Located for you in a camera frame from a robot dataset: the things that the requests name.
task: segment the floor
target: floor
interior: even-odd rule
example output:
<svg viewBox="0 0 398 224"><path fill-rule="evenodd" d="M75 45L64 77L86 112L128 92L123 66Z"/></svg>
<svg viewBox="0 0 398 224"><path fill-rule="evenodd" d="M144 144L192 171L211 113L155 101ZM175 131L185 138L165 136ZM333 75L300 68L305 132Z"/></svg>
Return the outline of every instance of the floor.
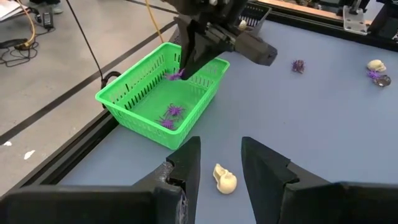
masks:
<svg viewBox="0 0 398 224"><path fill-rule="evenodd" d="M38 56L17 67L0 65L0 144L7 142L0 146L0 195L103 110L94 98L100 88L95 61L61 1L65 12L54 17L55 32L38 37ZM144 0L70 2L104 72L125 71L160 44ZM152 11L159 28L169 25L163 33L169 40L174 14ZM25 17L0 23L0 30L0 42L30 35Z"/></svg>

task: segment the metal bracket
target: metal bracket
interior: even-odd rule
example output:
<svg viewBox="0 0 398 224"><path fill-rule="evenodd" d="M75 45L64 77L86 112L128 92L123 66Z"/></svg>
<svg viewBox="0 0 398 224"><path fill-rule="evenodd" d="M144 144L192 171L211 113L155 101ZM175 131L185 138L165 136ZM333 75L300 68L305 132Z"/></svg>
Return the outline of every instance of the metal bracket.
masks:
<svg viewBox="0 0 398 224"><path fill-rule="evenodd" d="M344 30L359 35L367 35L368 28L365 24L364 13L361 8L353 13L350 6L344 6L343 8L343 19L344 19Z"/></svg>

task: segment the light blue table surface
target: light blue table surface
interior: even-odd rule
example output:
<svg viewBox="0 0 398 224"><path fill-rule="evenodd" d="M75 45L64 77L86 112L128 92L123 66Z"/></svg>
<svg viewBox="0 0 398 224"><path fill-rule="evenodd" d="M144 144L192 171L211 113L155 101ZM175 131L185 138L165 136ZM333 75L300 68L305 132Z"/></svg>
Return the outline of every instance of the light blue table surface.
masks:
<svg viewBox="0 0 398 224"><path fill-rule="evenodd" d="M223 54L231 66L189 134L202 142L196 223L255 223L241 167L243 136L331 182L398 184L398 53L274 22L260 36L278 49L275 62L263 67ZM307 64L303 75L290 71L296 59ZM389 87L366 76L373 59L385 63ZM118 126L60 184L132 185L170 153ZM217 191L216 163L238 178L233 194Z"/></svg>

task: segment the purple toy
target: purple toy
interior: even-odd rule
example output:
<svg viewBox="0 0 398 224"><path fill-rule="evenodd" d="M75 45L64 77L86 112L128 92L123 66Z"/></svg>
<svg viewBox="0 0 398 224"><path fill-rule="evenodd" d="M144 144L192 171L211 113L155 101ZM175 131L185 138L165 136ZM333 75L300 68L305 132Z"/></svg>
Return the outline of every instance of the purple toy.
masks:
<svg viewBox="0 0 398 224"><path fill-rule="evenodd" d="M172 80L172 81L174 81L174 80L179 80L180 78L181 78L181 76L182 76L182 72L184 71L184 69L183 70L181 70L181 71L179 71L179 72L177 72L177 73L175 73L175 74L173 74L173 75L169 75L167 78L169 79L169 80Z"/></svg>
<svg viewBox="0 0 398 224"><path fill-rule="evenodd" d="M292 71L293 72L299 72L299 73L304 73L304 61L303 60L295 60L292 64Z"/></svg>
<svg viewBox="0 0 398 224"><path fill-rule="evenodd" d="M158 121L160 125L163 127L173 130L174 129L174 120L172 119L165 119L165 118L160 118L160 121Z"/></svg>
<svg viewBox="0 0 398 224"><path fill-rule="evenodd" d="M377 71L368 71L368 76L372 79L380 78L380 74Z"/></svg>
<svg viewBox="0 0 398 224"><path fill-rule="evenodd" d="M166 116L181 116L183 111L184 111L184 108L182 108L181 106L174 106L171 103L169 105L169 107L167 108L165 115Z"/></svg>

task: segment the green basket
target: green basket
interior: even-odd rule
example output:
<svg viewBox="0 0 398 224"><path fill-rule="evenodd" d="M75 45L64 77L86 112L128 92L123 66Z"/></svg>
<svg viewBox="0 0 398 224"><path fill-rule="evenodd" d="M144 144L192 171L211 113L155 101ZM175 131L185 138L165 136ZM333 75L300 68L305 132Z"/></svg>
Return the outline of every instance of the green basket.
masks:
<svg viewBox="0 0 398 224"><path fill-rule="evenodd" d="M180 53L178 45L160 45L95 96L121 125L171 150L187 137L229 67L215 58L187 81L170 81L166 75L178 71ZM158 122L171 103L185 109L174 130Z"/></svg>

